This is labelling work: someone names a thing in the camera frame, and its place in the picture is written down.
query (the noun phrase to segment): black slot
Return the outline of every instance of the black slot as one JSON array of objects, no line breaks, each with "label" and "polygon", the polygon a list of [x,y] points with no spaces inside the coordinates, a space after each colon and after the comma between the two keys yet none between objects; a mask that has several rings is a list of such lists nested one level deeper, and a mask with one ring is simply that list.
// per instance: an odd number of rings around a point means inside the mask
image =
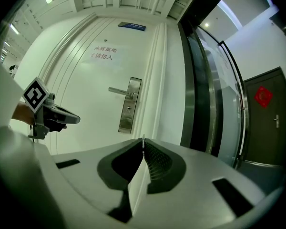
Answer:
[{"label": "black slot", "polygon": [[127,223],[132,218],[133,213],[130,207],[128,189],[123,191],[119,207],[114,208],[107,215],[124,223]]},{"label": "black slot", "polygon": [[252,204],[225,178],[212,182],[237,217],[253,208]]},{"label": "black slot", "polygon": [[73,166],[73,165],[78,164],[78,163],[80,163],[80,161],[78,159],[70,159],[67,161],[56,163],[56,166],[58,169],[62,169],[62,168],[66,168],[69,166]]}]

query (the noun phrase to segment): white paper notice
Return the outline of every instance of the white paper notice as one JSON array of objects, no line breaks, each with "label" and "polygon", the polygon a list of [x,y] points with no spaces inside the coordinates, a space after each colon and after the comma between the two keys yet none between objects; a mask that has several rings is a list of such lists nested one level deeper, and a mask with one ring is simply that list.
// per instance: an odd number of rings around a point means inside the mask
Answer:
[{"label": "white paper notice", "polygon": [[110,66],[120,68],[124,48],[108,43],[91,43],[84,55],[82,63],[94,63],[98,66]]}]

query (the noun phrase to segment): door handle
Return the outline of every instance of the door handle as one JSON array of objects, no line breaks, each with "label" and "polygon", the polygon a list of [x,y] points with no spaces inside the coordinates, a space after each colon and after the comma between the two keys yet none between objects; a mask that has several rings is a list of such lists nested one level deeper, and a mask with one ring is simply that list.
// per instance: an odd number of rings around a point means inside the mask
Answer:
[{"label": "door handle", "polygon": [[277,128],[279,128],[279,126],[280,126],[280,121],[279,121],[278,114],[276,114],[276,118],[275,118],[275,119],[273,119],[273,121],[275,121],[275,122],[276,122],[276,127],[277,127]]},{"label": "door handle", "polygon": [[128,96],[130,99],[133,99],[134,102],[136,102],[136,101],[137,101],[137,98],[138,98],[138,94],[136,94],[136,93],[124,91],[124,90],[117,89],[117,88],[114,88],[114,87],[109,87],[109,88],[108,88],[108,91],[109,91],[109,92],[112,92],[112,93],[116,93],[116,94],[121,94],[121,95],[124,95],[124,96]]},{"label": "door handle", "polygon": [[113,87],[108,88],[109,92],[126,96],[119,124],[119,132],[131,133],[132,131],[134,112],[137,105],[141,81],[141,79],[131,77],[127,91]]}]

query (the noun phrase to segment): floor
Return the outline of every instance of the floor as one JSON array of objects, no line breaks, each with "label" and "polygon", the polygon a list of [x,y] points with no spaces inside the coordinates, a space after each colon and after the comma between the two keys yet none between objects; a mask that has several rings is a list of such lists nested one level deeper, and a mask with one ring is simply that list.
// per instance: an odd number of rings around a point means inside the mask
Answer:
[{"label": "floor", "polygon": [[255,182],[266,195],[284,181],[285,173],[282,167],[266,167],[243,162],[237,170]]}]

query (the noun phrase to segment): door handle on brown door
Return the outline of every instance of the door handle on brown door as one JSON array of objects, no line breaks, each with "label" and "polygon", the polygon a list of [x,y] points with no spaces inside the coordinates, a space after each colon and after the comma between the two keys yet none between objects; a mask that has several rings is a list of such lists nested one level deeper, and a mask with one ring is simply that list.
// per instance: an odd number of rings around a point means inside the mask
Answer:
[{"label": "door handle on brown door", "polygon": [[280,121],[279,121],[279,118],[278,118],[278,114],[276,115],[276,118],[273,119],[273,121],[276,122],[276,127],[279,128],[279,125],[280,125]]}]

